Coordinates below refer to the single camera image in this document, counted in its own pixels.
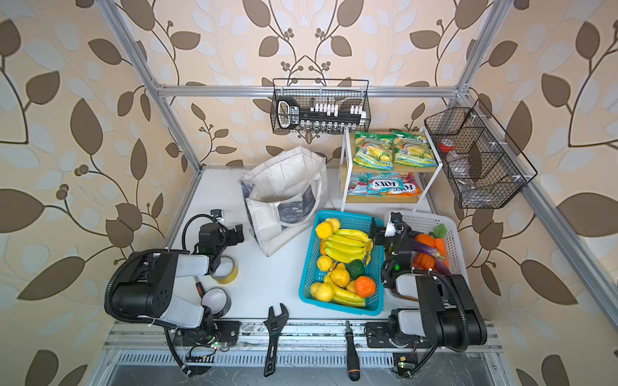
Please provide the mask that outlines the white canvas tote bag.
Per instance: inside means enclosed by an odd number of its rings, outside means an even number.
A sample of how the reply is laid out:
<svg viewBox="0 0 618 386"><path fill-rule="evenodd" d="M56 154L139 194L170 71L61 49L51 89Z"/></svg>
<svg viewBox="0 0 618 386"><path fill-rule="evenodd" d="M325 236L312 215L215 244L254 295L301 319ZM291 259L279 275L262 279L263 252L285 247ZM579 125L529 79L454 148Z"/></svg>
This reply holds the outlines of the white canvas tote bag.
<svg viewBox="0 0 618 386"><path fill-rule="evenodd" d="M313 224L328 198L325 157L298 146L239 179L252 235L267 257Z"/></svg>

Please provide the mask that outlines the green snack bag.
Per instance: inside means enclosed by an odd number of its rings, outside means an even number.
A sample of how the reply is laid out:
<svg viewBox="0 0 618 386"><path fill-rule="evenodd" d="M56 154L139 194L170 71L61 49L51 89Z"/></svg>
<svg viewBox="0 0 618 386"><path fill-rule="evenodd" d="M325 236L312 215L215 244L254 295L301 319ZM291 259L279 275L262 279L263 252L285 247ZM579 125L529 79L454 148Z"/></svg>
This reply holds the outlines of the green snack bag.
<svg viewBox="0 0 618 386"><path fill-rule="evenodd" d="M393 140L392 134L355 133L355 154L352 162L372 170L394 170Z"/></svg>
<svg viewBox="0 0 618 386"><path fill-rule="evenodd" d="M404 167L427 168L438 165L429 141L420 134L394 131L394 163Z"/></svg>

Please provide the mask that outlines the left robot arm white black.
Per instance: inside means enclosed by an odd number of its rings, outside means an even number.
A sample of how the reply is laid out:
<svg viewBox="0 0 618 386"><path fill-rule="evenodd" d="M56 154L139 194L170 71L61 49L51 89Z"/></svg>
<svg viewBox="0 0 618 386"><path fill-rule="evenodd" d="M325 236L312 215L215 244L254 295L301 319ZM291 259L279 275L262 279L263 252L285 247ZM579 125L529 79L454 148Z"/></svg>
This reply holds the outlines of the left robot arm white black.
<svg viewBox="0 0 618 386"><path fill-rule="evenodd" d="M209 361L238 340L240 324L225 322L232 300L224 284L238 276L228 247L245 240L242 225L227 227L221 210L204 219L192 250L133 252L109 280L106 313L122 323L160 326L167 348L185 376L203 375Z"/></svg>

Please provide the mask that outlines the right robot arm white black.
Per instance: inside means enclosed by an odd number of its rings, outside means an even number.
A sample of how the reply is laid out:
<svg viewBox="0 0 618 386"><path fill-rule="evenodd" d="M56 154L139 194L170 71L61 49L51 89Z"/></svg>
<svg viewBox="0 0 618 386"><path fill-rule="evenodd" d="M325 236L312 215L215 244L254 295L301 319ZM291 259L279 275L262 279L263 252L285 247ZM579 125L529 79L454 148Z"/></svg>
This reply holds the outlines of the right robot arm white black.
<svg viewBox="0 0 618 386"><path fill-rule="evenodd" d="M486 344L487 327L464 276L452 273L446 257L421 242L422 235L399 212L390 214L385 227L371 224L370 240L386 255L381 287L417 303L415 309L391 312L391 339L423 338L431 347L454 352Z"/></svg>

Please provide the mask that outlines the Fox's candy bag right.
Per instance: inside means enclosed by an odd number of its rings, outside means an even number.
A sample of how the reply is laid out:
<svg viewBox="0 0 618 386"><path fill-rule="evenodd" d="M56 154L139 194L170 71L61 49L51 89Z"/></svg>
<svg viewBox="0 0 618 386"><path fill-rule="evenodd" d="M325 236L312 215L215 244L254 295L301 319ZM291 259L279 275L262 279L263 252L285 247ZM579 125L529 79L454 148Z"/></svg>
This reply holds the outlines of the Fox's candy bag right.
<svg viewBox="0 0 618 386"><path fill-rule="evenodd" d="M422 189L416 183L415 177L412 173L401 174L401 179L403 182L403 188L395 188L390 192L393 196L402 196L402 197L417 197L421 196L423 193Z"/></svg>

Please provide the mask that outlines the fox's candy bag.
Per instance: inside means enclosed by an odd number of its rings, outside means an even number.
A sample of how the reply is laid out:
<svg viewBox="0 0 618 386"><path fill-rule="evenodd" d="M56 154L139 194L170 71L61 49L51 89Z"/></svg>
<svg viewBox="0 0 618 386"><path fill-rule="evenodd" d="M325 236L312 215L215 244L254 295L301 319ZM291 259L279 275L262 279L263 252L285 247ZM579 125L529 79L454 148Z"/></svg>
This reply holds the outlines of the fox's candy bag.
<svg viewBox="0 0 618 386"><path fill-rule="evenodd" d="M404 189L397 173L352 173L347 193L352 196L380 196L398 194Z"/></svg>
<svg viewBox="0 0 618 386"><path fill-rule="evenodd" d="M403 188L395 188L390 192L393 196L402 196L402 197L417 197L421 196L423 193L422 189L416 183L415 177L412 173L401 174L401 179L403 182Z"/></svg>

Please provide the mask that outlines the Fox's candy bag left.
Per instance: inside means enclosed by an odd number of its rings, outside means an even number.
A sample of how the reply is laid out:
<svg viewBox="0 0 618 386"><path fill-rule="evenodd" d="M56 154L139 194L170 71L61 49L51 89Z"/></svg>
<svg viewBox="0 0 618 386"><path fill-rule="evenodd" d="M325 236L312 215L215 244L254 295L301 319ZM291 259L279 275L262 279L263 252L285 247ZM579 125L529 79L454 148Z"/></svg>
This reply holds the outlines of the Fox's candy bag left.
<svg viewBox="0 0 618 386"><path fill-rule="evenodd" d="M352 173L347 193L352 196L380 196L398 194L404 189L397 173Z"/></svg>

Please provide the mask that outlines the purple eggplant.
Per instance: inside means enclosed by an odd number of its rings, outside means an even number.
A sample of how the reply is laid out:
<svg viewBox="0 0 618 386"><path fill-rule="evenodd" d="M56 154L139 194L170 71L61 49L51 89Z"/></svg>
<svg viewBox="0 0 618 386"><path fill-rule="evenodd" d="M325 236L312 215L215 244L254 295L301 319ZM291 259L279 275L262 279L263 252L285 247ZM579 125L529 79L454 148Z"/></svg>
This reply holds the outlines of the purple eggplant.
<svg viewBox="0 0 618 386"><path fill-rule="evenodd" d="M428 256L434 257L434 259L441 259L441 260L446 259L446 257L443 254L441 254L441 252L439 252L438 249L432 248L431 246L423 244L422 242L417 241L417 240L412 241L410 248L412 251L415 251L417 253L426 254Z"/></svg>

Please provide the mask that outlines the small orange pumpkin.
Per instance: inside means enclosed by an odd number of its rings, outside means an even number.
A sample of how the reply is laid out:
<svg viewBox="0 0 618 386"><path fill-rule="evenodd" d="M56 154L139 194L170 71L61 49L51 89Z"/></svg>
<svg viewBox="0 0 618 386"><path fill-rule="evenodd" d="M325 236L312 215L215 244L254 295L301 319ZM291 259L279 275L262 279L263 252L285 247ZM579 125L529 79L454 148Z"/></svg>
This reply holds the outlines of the small orange pumpkin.
<svg viewBox="0 0 618 386"><path fill-rule="evenodd" d="M435 259L432 256L419 253L415 258L414 266L419 270L433 270L435 268Z"/></svg>

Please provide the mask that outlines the white plastic basket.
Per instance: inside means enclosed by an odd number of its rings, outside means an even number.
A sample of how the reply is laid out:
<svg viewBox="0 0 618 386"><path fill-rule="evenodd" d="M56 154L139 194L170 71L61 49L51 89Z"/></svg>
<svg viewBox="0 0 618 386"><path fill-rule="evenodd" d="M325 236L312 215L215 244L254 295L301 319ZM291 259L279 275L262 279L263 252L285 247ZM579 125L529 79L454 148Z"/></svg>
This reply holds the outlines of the white plastic basket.
<svg viewBox="0 0 618 386"><path fill-rule="evenodd" d="M445 216L422 212L403 211L400 213L403 220L411 227L415 240L432 248L435 247L435 239L431 236L431 233L436 226L444 224L447 229L444 241L450 267L447 268L444 263L438 262L433 270L443 275L458 274L464 280L468 280L463 249L453 220ZM391 212L386 216L386 222L389 220L390 214ZM413 271L419 270L414 266L418 254L415 251L412 253L385 253L385 263L381 268L381 283L385 289L386 297L391 301L404 306L417 307L418 292Z"/></svg>

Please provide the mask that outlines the orange carrot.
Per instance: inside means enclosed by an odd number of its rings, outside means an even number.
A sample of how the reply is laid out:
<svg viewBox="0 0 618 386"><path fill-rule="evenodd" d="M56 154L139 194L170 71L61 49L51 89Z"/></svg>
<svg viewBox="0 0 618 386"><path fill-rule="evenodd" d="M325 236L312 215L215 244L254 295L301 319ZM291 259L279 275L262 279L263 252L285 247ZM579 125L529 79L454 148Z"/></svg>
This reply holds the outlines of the orange carrot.
<svg viewBox="0 0 618 386"><path fill-rule="evenodd" d="M431 233L431 236L433 236L435 239L435 249L437 249L440 252L440 254L444 257L444 259L434 259L435 262L433 263L433 266L432 266L433 269L436 267L436 264L438 262L444 263L444 265L446 265L447 268L450 267L449 261L447 260L446 243L444 241L444 237L446 236L446 234L447 234L447 229L444 224L440 224L436 226Z"/></svg>

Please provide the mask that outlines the yellow tape roll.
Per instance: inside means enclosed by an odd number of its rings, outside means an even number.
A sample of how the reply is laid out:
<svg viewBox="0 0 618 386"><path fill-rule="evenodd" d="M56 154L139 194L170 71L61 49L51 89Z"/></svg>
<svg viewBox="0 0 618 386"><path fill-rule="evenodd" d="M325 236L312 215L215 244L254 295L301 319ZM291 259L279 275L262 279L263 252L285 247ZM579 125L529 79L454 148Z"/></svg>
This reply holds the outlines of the yellow tape roll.
<svg viewBox="0 0 618 386"><path fill-rule="evenodd" d="M238 277L238 266L231 257L223 256L220 258L220 265L216 268L211 277L221 285L228 285Z"/></svg>

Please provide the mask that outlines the green avocado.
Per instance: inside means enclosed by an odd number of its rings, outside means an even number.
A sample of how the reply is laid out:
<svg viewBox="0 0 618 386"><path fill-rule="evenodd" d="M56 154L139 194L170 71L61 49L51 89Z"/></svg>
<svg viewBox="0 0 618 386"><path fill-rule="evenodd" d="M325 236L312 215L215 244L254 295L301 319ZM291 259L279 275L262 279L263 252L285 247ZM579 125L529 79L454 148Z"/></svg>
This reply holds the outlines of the green avocado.
<svg viewBox="0 0 618 386"><path fill-rule="evenodd" d="M352 281L365 276L365 266L362 260L351 261L346 265L346 270L348 271Z"/></svg>

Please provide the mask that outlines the orange fruit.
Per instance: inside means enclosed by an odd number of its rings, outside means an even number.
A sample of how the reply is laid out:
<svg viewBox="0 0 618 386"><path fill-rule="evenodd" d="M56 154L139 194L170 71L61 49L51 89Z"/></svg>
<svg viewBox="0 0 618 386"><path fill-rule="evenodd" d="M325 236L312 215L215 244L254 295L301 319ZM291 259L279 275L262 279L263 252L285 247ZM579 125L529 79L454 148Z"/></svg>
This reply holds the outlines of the orange fruit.
<svg viewBox="0 0 618 386"><path fill-rule="evenodd" d="M376 294L377 285L373 279L367 276L360 276L355 280L354 289L358 296L367 299Z"/></svg>

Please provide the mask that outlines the upper banana bunch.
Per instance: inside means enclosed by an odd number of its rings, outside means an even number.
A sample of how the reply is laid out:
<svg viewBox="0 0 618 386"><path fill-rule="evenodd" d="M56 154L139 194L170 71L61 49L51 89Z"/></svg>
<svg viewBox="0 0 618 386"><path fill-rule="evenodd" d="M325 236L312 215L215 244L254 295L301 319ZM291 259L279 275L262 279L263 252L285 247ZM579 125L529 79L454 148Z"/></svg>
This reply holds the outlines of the upper banana bunch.
<svg viewBox="0 0 618 386"><path fill-rule="evenodd" d="M360 261L363 265L371 262L373 241L369 236L355 229L340 229L321 243L322 254L339 263L349 264Z"/></svg>

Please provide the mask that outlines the banana bunch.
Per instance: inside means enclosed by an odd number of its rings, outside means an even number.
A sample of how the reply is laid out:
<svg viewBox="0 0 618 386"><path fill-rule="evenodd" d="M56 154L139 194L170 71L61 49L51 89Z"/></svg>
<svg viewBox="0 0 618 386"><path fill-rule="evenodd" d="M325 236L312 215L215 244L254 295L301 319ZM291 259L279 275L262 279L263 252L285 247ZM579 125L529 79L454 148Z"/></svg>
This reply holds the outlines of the banana bunch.
<svg viewBox="0 0 618 386"><path fill-rule="evenodd" d="M360 261L363 265L371 262L373 241L369 236L355 229L340 229L321 243L322 254L339 263L349 264Z"/></svg>
<svg viewBox="0 0 618 386"><path fill-rule="evenodd" d="M364 308L366 301L364 298L358 296L356 293L342 289L335 285L330 278L330 274L327 274L324 278L324 283L329 284L334 290L333 301L346 307Z"/></svg>

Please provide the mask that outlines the teal plastic basket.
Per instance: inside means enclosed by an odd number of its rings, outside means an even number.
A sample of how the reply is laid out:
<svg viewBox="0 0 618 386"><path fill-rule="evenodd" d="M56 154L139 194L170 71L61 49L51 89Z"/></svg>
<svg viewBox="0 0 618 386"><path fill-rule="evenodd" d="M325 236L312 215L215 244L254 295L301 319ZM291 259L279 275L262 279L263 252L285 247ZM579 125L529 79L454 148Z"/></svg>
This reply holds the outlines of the teal plastic basket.
<svg viewBox="0 0 618 386"><path fill-rule="evenodd" d="M369 234L373 225L381 224L362 214L318 212L300 281L301 301L354 315L379 315L385 254Z"/></svg>

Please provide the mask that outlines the black tape roll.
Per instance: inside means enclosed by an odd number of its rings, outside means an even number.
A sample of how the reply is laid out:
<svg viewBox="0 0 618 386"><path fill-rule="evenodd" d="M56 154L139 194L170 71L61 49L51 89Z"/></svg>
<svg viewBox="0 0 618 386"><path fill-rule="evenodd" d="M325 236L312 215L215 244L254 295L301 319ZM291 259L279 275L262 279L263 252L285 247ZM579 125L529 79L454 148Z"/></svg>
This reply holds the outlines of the black tape roll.
<svg viewBox="0 0 618 386"><path fill-rule="evenodd" d="M231 298L223 288L214 287L205 292L201 305L209 309L214 318L222 318L231 308Z"/></svg>

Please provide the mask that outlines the lower banana bunch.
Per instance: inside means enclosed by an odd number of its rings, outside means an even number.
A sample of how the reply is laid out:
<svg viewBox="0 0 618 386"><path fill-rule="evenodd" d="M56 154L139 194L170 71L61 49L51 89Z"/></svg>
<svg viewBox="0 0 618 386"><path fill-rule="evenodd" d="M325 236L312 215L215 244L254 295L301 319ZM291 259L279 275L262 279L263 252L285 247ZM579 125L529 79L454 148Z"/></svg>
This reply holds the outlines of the lower banana bunch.
<svg viewBox="0 0 618 386"><path fill-rule="evenodd" d="M324 283L329 284L334 290L333 301L346 307L364 308L366 301L364 298L358 296L356 293L342 289L335 285L330 278L330 274L327 274L324 278Z"/></svg>

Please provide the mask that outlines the plastic bottle red cap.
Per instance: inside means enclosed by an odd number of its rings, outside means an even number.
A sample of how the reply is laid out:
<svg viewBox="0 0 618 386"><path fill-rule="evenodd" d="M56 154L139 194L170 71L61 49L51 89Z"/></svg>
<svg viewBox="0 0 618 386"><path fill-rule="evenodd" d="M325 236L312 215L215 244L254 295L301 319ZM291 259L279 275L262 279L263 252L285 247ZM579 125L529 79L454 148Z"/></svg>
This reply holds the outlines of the plastic bottle red cap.
<svg viewBox="0 0 618 386"><path fill-rule="evenodd" d="M444 153L446 174L452 188L462 195L470 195L476 189L470 175L471 166L468 155L455 151L455 143L444 138L439 143L439 149Z"/></svg>

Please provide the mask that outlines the black adjustable wrench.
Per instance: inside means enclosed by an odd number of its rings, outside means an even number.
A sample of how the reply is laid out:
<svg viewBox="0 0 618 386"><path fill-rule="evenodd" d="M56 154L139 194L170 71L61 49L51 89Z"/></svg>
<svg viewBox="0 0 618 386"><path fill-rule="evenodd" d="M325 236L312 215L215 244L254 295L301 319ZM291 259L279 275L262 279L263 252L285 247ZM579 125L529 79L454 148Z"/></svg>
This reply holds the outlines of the black adjustable wrench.
<svg viewBox="0 0 618 386"><path fill-rule="evenodd" d="M283 331L283 328L286 326L289 317L288 309L283 303L280 303L280 308L281 314L276 315L274 308L270 307L268 312L268 318L266 321L263 322L269 333L269 344L263 373L265 377L271 376L275 373L277 363L278 339Z"/></svg>

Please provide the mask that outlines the black orange screwdriver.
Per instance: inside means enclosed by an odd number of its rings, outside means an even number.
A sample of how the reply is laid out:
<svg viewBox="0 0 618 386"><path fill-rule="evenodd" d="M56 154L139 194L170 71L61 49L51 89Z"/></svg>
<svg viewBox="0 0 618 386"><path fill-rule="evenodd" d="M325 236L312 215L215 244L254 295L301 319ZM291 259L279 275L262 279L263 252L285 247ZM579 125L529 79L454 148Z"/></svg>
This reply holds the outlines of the black orange screwdriver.
<svg viewBox="0 0 618 386"><path fill-rule="evenodd" d="M349 320L345 321L345 339L346 339L346 363L349 379L352 382L357 382L360 380L361 370L360 370L360 360L357 355L357 348L354 343L354 334L351 328L351 323Z"/></svg>

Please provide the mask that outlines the black socket wrench set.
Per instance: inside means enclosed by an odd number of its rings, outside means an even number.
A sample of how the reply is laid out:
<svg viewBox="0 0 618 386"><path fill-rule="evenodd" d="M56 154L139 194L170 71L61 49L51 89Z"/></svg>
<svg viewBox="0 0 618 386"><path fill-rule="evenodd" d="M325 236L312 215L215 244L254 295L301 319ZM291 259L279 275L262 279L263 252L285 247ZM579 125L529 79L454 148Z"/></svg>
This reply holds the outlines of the black socket wrench set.
<svg viewBox="0 0 618 386"><path fill-rule="evenodd" d="M341 102L335 102L333 98L328 98L326 102L318 102L315 97L303 101L291 96L276 98L270 109L273 131L367 131L371 122L370 112L363 105L349 105L348 101L349 98Z"/></svg>

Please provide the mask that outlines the small red handled ratchet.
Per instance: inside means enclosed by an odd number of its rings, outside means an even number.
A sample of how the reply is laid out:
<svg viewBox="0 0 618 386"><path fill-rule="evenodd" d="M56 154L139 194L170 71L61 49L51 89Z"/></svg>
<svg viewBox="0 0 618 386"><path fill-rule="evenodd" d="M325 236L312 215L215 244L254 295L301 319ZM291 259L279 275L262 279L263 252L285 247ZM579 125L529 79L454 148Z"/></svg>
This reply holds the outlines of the small red handled ratchet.
<svg viewBox="0 0 618 386"><path fill-rule="evenodd" d="M202 299L205 295L205 289L204 286L201 282L201 280L198 278L198 276L194 276L194 281L195 281L195 286L196 286L196 290L200 296L200 298Z"/></svg>

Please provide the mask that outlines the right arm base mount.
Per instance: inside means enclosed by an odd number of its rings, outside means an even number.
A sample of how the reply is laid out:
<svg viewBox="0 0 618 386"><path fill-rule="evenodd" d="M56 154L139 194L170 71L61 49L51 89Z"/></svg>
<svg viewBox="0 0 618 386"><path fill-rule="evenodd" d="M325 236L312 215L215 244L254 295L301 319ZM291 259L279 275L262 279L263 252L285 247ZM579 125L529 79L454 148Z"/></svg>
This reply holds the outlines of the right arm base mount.
<svg viewBox="0 0 618 386"><path fill-rule="evenodd" d="M408 354L394 354L394 372L402 379L414 378L436 351L425 337L404 334L392 321L366 323L363 331L370 348L411 349Z"/></svg>

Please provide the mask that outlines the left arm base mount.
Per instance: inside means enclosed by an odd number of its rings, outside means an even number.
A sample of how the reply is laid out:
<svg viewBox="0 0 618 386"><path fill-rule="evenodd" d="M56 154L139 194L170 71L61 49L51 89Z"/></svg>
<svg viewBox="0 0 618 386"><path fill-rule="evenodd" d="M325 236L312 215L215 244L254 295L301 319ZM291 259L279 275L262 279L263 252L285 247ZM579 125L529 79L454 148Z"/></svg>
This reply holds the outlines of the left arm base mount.
<svg viewBox="0 0 618 386"><path fill-rule="evenodd" d="M166 331L167 347L185 376L200 376L212 368L217 353L238 342L240 327L239 321L219 320L196 329Z"/></svg>

